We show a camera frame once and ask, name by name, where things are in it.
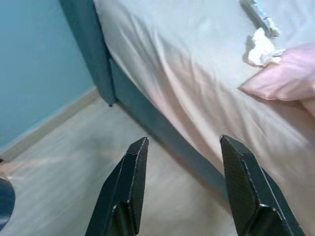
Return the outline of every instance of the wall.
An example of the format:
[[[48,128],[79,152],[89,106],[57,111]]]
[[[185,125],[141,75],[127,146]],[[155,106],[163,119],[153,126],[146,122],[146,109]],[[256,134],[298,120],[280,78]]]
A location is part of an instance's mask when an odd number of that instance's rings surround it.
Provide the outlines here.
[[[93,87],[58,0],[0,7],[0,150]]]

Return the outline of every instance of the floor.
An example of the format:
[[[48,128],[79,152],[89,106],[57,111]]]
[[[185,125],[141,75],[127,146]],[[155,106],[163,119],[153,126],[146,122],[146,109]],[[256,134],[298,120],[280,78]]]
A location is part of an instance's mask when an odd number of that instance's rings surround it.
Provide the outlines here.
[[[0,236],[84,236],[100,189],[129,144],[150,138],[140,236],[236,236],[229,207],[119,105],[101,99],[1,166],[16,191]]]

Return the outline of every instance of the bedding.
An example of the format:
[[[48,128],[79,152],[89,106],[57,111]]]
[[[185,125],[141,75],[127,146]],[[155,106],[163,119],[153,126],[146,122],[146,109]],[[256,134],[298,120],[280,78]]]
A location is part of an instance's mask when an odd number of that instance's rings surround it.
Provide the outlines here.
[[[244,143],[315,235],[315,122],[299,102],[238,90],[260,69],[245,61],[256,28],[237,0],[94,0],[109,51],[182,136],[223,172],[219,138]],[[294,47],[315,38],[315,1],[262,1]]]

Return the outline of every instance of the crumpled tissue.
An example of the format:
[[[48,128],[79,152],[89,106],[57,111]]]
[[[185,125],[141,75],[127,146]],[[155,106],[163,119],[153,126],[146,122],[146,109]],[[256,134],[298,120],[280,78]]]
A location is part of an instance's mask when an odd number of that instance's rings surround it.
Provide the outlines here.
[[[280,63],[285,49],[276,49],[273,43],[265,36],[263,28],[259,28],[252,37],[254,48],[248,55],[250,64],[267,66],[269,63]]]

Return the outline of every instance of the pink pillow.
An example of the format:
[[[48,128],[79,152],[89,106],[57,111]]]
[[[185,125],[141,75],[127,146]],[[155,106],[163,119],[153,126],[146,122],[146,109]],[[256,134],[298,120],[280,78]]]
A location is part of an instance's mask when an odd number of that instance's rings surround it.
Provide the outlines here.
[[[280,64],[269,64],[240,89],[266,100],[315,97],[315,43],[287,49]]]

